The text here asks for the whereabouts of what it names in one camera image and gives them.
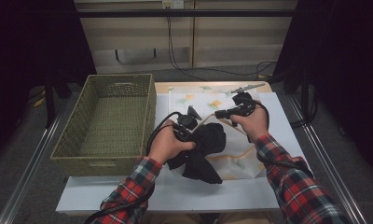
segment person's hand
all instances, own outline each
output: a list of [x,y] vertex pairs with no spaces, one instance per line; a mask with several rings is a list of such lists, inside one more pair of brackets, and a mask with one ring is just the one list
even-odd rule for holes
[[175,157],[181,151],[195,147],[194,142],[181,142],[175,138],[172,120],[166,120],[162,127],[164,128],[155,137],[148,154],[152,160],[164,164],[166,160]]
[[266,113],[260,105],[256,105],[256,110],[247,117],[231,115],[230,119],[235,123],[241,124],[242,129],[253,143],[260,136],[269,134]]

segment wicker basket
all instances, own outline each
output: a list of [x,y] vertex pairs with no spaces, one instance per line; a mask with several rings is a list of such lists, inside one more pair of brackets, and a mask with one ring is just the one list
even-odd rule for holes
[[50,158],[69,175],[129,175],[155,125],[152,75],[88,79]]

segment red plaid shirt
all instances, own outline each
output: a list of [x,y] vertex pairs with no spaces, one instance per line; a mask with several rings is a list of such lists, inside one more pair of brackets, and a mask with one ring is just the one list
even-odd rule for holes
[[[141,157],[131,175],[122,180],[117,188],[103,200],[100,209],[114,207],[120,204],[132,203],[148,193],[157,178],[162,165],[148,157]],[[148,202],[137,208],[121,210],[116,213],[98,218],[91,223],[140,223]]]
[[[292,158],[271,135],[260,137],[256,148],[259,155],[266,159],[307,166],[301,157]],[[350,223],[317,180],[300,170],[270,164],[265,166],[268,181],[288,223]],[[144,196],[160,169],[161,165],[156,161],[140,158],[134,172],[104,199],[101,209],[131,203]],[[132,210],[118,211],[92,223],[139,223],[147,207],[148,203],[143,203]]]
[[[292,158],[271,136],[256,141],[257,153],[271,161],[287,161],[307,167],[301,157]],[[303,171],[265,164],[267,177],[287,223],[350,223],[318,181]]]

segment black cloth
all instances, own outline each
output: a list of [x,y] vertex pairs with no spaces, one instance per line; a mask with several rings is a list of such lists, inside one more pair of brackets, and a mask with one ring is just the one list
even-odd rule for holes
[[208,123],[201,125],[191,136],[191,141],[196,143],[196,147],[182,151],[176,157],[167,160],[170,169],[185,164],[184,177],[199,179],[209,184],[221,184],[221,177],[204,157],[225,149],[227,136],[224,128],[218,123]]

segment white table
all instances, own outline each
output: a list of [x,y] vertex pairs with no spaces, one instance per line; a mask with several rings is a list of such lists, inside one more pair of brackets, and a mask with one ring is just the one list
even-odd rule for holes
[[[283,112],[276,93],[259,93],[270,115],[270,133],[292,156],[303,152]],[[158,93],[156,125],[168,112],[168,94]],[[57,212],[70,216],[89,215],[98,211],[124,176],[70,176],[60,198]],[[210,185],[199,180],[174,175],[164,166],[149,199],[150,212],[204,213],[224,211],[268,211],[279,209],[266,177],[225,180]]]

